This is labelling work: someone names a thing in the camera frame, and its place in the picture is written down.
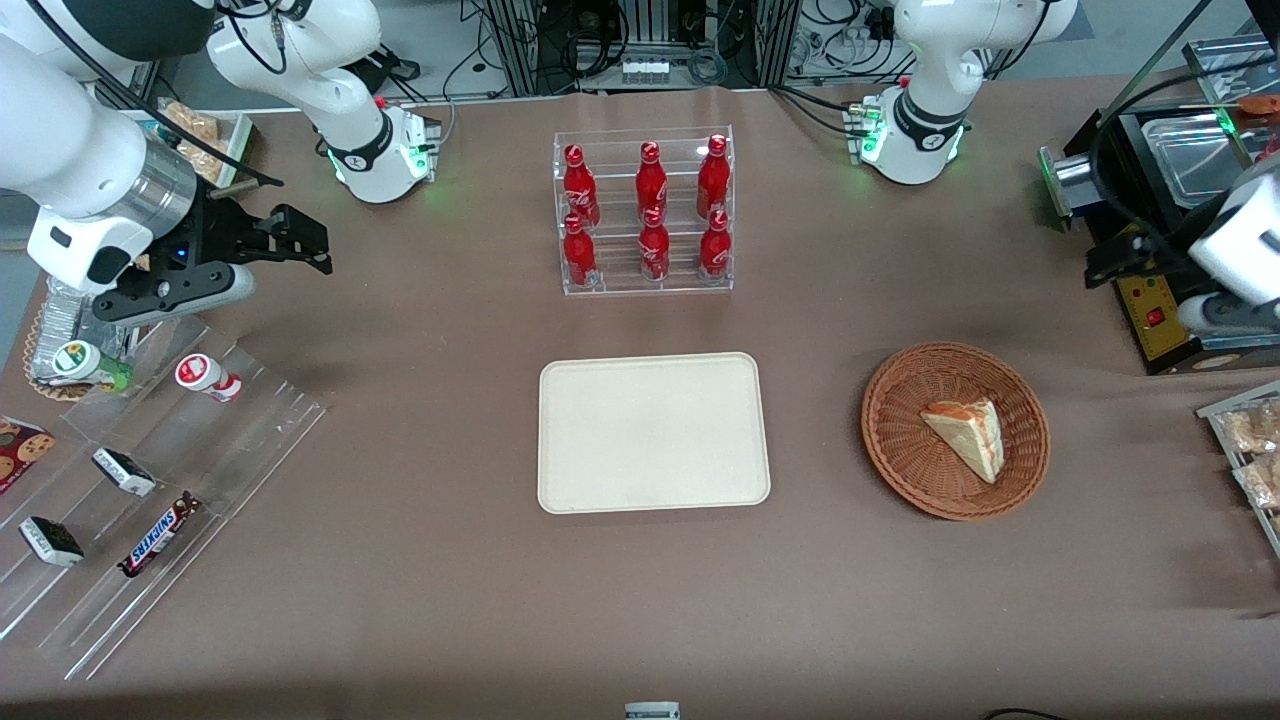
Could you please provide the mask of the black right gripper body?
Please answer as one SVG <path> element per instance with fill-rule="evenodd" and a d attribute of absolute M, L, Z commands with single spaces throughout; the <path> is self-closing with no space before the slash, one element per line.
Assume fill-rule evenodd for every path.
<path fill-rule="evenodd" d="M 243 265 L 283 260 L 268 232 L 268 219 L 250 214 L 232 199 L 198 195 L 178 227 L 182 269 L 214 261 Z"/>

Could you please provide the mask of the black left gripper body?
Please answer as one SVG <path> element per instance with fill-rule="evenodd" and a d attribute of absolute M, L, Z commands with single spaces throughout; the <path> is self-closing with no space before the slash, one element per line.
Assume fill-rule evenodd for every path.
<path fill-rule="evenodd" d="M 1194 284 L 1198 265 L 1188 252 L 1196 240 L 1198 234 L 1188 227 L 1152 238 L 1130 224 L 1103 242 L 1103 283 L 1164 275 L 1175 278 L 1178 283 Z"/>

